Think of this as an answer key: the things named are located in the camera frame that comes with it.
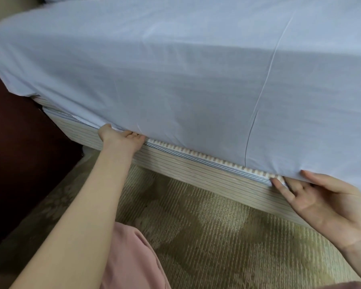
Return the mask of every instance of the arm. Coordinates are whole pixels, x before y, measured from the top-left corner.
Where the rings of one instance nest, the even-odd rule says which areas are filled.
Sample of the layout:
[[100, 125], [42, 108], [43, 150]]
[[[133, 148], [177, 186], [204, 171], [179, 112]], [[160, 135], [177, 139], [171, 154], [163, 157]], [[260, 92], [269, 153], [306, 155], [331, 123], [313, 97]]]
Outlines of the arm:
[[310, 226], [341, 252], [361, 277], [361, 192], [351, 184], [328, 175], [308, 171], [301, 174], [313, 184], [285, 178], [274, 186]]
[[145, 137], [99, 129], [103, 150], [86, 183], [11, 288], [99, 288], [132, 156]]

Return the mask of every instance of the bed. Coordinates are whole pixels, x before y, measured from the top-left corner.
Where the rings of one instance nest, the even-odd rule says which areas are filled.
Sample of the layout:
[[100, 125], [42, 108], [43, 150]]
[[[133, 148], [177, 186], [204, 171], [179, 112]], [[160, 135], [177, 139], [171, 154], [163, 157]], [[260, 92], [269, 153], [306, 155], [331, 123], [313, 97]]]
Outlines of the bed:
[[361, 0], [56, 3], [0, 22], [0, 77], [77, 142], [143, 133], [138, 164], [295, 222], [270, 176], [361, 189]]

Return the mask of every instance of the patterned carpet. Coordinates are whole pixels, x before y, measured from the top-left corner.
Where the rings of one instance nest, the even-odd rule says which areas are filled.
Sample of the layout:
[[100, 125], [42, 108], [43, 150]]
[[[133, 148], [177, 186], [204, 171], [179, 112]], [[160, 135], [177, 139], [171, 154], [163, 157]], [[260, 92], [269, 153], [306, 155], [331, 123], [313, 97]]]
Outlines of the patterned carpet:
[[[18, 274], [74, 199], [91, 150], [0, 245], [0, 274]], [[311, 288], [359, 280], [316, 232], [132, 166], [116, 220], [137, 227], [174, 289]]]

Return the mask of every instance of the beige wall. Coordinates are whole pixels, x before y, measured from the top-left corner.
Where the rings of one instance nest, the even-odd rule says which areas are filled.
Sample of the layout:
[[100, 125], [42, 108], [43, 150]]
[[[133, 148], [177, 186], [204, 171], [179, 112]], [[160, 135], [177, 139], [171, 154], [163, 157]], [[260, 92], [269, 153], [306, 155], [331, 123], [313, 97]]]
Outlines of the beige wall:
[[39, 0], [0, 0], [0, 20], [38, 5]]

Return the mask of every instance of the floor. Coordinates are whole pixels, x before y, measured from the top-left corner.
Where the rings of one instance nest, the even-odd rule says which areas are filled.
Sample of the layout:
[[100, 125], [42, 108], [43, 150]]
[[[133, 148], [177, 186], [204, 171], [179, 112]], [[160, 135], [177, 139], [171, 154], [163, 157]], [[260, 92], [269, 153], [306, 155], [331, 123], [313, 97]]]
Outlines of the floor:
[[[13, 279], [24, 268], [79, 192], [97, 155], [86, 149], [81, 162], [2, 242], [0, 276]], [[134, 165], [116, 221], [145, 235], [174, 289], [296, 289], [359, 280], [315, 231]]]

